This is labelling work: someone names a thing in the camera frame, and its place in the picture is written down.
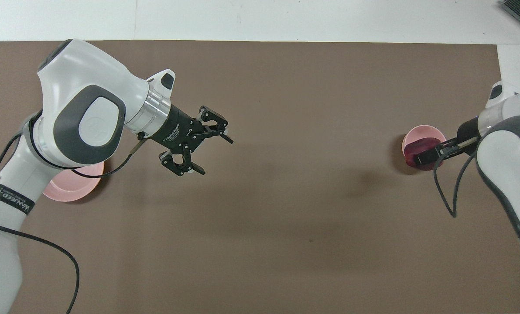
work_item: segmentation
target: cable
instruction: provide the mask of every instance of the cable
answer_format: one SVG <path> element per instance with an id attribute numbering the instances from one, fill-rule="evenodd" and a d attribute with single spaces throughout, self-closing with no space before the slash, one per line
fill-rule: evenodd
<path id="1" fill-rule="evenodd" d="M 81 177 L 89 177 L 91 179 L 95 179 L 95 178 L 99 178 L 99 177 L 108 177 L 109 175 L 112 175 L 113 173 L 119 171 L 122 167 L 124 167 L 124 165 L 126 165 L 128 163 L 128 161 L 130 160 L 130 158 L 132 157 L 132 155 L 134 155 L 134 153 L 136 153 L 136 151 L 142 146 L 142 144 L 144 144 L 145 142 L 147 141 L 147 139 L 142 139 L 140 140 L 140 142 L 138 142 L 133 148 L 132 150 L 130 151 L 130 153 L 128 154 L 128 156 L 126 157 L 126 159 L 124 159 L 124 161 L 120 164 L 120 166 L 116 167 L 116 169 L 114 169 L 113 171 L 109 171 L 108 173 L 103 173 L 103 174 L 100 174 L 100 175 L 88 175 L 88 174 L 85 174 L 85 173 L 81 173 L 80 171 L 77 171 L 76 169 L 72 169 L 73 173 L 77 174 L 77 175 L 80 175 Z"/>
<path id="2" fill-rule="evenodd" d="M 39 242 L 41 242 L 43 244 L 46 244 L 46 245 L 48 245 L 48 246 L 50 246 L 52 248 L 55 248 L 55 249 L 59 250 L 60 252 L 62 252 L 66 256 L 68 256 L 68 258 L 70 258 L 70 260 L 74 264 L 74 268 L 76 269 L 76 288 L 74 289 L 74 295 L 72 296 L 72 301 L 70 302 L 70 306 L 68 307 L 68 310 L 66 311 L 66 314 L 69 314 L 70 311 L 72 310 L 72 307 L 74 306 L 74 302 L 76 301 L 76 296 L 78 295 L 78 289 L 80 287 L 80 268 L 78 267 L 78 262 L 76 261 L 74 256 L 72 256 L 72 254 L 70 254 L 67 250 L 61 248 L 60 246 L 52 243 L 51 241 L 47 241 L 45 239 L 41 239 L 40 237 L 37 237 L 37 236 L 34 236 L 34 235 L 30 235 L 30 234 L 26 234 L 24 232 L 16 231 L 16 230 L 13 230 L 13 229 L 9 229 L 9 228 L 3 227 L 3 226 L 0 226 L 0 231 L 7 232 L 9 234 L 13 234 L 13 235 L 17 235 L 17 236 L 21 236 L 21 237 L 25 237 L 25 238 L 30 239 L 30 240 L 39 241 Z"/>
<path id="3" fill-rule="evenodd" d="M 438 169 L 438 167 L 440 166 L 440 163 L 444 160 L 444 158 L 446 158 L 446 156 L 450 155 L 452 153 L 452 151 L 454 151 L 454 149 L 451 149 L 451 150 L 446 150 L 445 149 L 444 153 L 442 155 L 440 155 L 439 159 L 436 161 L 435 166 L 433 168 L 433 177 L 434 177 L 434 181 L 435 181 L 435 184 L 436 184 L 436 188 L 438 189 L 438 192 L 440 193 L 440 197 L 442 198 L 442 201 L 444 202 L 444 205 L 446 206 L 446 209 L 450 213 L 450 216 L 456 218 L 456 216 L 458 215 L 456 207 L 457 207 L 457 203 L 458 203 L 458 188 L 460 186 L 460 181 L 462 180 L 462 175 L 464 174 L 465 169 L 468 167 L 469 163 L 471 163 L 472 159 L 475 158 L 477 150 L 474 151 L 468 157 L 468 159 L 465 161 L 464 165 L 462 166 L 462 168 L 461 168 L 461 170 L 460 170 L 460 172 L 458 174 L 458 177 L 456 179 L 456 185 L 454 186 L 454 197 L 453 197 L 452 208 L 450 208 L 450 205 L 448 205 L 448 201 L 446 200 L 446 197 L 444 197 L 444 193 L 442 192 L 440 184 L 438 183 L 438 177 L 436 175 L 436 169 Z"/>
<path id="4" fill-rule="evenodd" d="M 2 163 L 2 160 L 4 159 L 4 157 L 6 156 L 6 153 L 8 152 L 8 150 L 10 149 L 10 146 L 12 146 L 12 144 L 17 140 L 19 139 L 19 137 L 21 137 L 21 132 L 19 133 L 16 133 L 9 141 L 8 143 L 6 144 L 6 147 L 4 148 L 4 150 L 2 151 L 2 154 L 0 155 L 0 164 Z"/>

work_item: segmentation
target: white floor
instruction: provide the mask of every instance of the white floor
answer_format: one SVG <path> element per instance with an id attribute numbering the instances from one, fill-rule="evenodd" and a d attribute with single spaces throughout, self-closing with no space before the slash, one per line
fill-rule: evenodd
<path id="1" fill-rule="evenodd" d="M 520 23 L 498 0 L 0 1 L 0 41 L 67 38 L 497 44 L 520 87 Z"/>

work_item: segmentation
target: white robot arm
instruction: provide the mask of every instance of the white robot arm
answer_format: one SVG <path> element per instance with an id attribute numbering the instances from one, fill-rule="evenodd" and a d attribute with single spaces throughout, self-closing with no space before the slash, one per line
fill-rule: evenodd
<path id="1" fill-rule="evenodd" d="M 435 164 L 436 170 L 440 161 L 461 153 L 476 156 L 479 174 L 502 203 L 520 241 L 520 94 L 513 86 L 493 85 L 485 110 L 463 123 L 455 138 L 406 155 L 406 162 L 413 167 Z M 447 207 L 455 217 L 455 203 L 453 211 Z"/>
<path id="2" fill-rule="evenodd" d="M 67 40 L 38 73 L 43 110 L 29 117 L 10 161 L 0 172 L 0 226 L 19 230 L 49 181 L 64 169 L 105 161 L 116 151 L 122 127 L 168 150 L 160 163 L 181 176 L 204 169 L 191 153 L 208 137 L 226 141 L 228 122 L 206 106 L 197 119 L 171 105 L 175 79 L 167 69 L 147 80 L 81 40 Z M 172 155 L 181 154 L 177 164 Z M 21 285 L 17 236 L 0 231 L 0 314 L 7 313 Z"/>

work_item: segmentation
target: brown mat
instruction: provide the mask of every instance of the brown mat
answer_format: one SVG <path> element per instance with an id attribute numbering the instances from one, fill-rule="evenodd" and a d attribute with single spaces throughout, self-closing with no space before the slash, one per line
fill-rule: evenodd
<path id="1" fill-rule="evenodd" d="M 0 152 L 41 107 L 38 64 L 58 42 L 0 42 Z M 496 47 L 460 44 L 94 42 L 138 77 L 171 68 L 173 104 L 208 105 L 234 145 L 205 141 L 206 169 L 176 177 L 146 143 L 75 203 L 44 196 L 23 231 L 81 268 L 73 313 L 520 312 L 520 252 L 502 207 L 468 167 L 459 216 L 403 135 L 454 137 L 500 79 Z M 109 168 L 136 143 L 126 133 Z M 447 195 L 465 157 L 439 170 Z M 63 312 L 74 272 L 20 240 L 13 314 Z"/>

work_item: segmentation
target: pink bowl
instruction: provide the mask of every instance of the pink bowl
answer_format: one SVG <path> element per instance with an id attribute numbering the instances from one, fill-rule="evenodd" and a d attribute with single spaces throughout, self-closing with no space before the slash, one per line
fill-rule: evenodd
<path id="1" fill-rule="evenodd" d="M 433 137 L 435 139 L 439 139 L 439 141 L 442 143 L 446 141 L 446 137 L 442 132 L 440 132 L 439 129 L 436 127 L 430 126 L 430 125 L 418 125 L 411 129 L 404 137 L 404 140 L 401 143 L 401 152 L 404 154 L 404 150 L 406 145 L 411 144 L 415 141 L 418 141 L 420 139 L 424 139 L 426 137 Z"/>
<path id="2" fill-rule="evenodd" d="M 81 167 L 78 172 L 87 175 L 103 174 L 105 163 Z M 81 177 L 70 170 L 62 171 L 49 182 L 43 194 L 55 201 L 76 201 L 88 195 L 97 186 L 101 179 Z"/>

